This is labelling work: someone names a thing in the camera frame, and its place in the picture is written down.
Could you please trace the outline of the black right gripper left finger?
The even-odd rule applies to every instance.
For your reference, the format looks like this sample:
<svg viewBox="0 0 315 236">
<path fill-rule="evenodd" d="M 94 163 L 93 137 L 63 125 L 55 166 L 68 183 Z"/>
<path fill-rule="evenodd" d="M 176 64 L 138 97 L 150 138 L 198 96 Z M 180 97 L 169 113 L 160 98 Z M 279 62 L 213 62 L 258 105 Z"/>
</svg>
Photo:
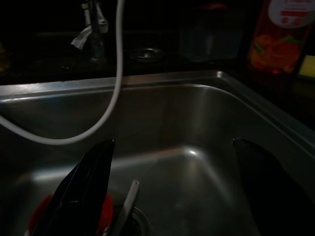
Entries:
<svg viewBox="0 0 315 236">
<path fill-rule="evenodd" d="M 114 147 L 114 140 L 96 144 L 61 181 L 40 219 L 42 236 L 96 235 Z"/>
</svg>

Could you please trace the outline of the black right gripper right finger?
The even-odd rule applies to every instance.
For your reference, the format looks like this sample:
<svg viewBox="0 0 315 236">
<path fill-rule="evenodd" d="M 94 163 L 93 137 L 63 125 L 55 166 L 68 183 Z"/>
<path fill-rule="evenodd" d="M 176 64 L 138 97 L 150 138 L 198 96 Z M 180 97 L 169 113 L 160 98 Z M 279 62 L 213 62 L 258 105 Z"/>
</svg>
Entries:
<svg viewBox="0 0 315 236">
<path fill-rule="evenodd" d="M 261 146 L 234 138 L 244 193 L 262 236 L 313 236 L 315 205 L 278 159 Z"/>
</svg>

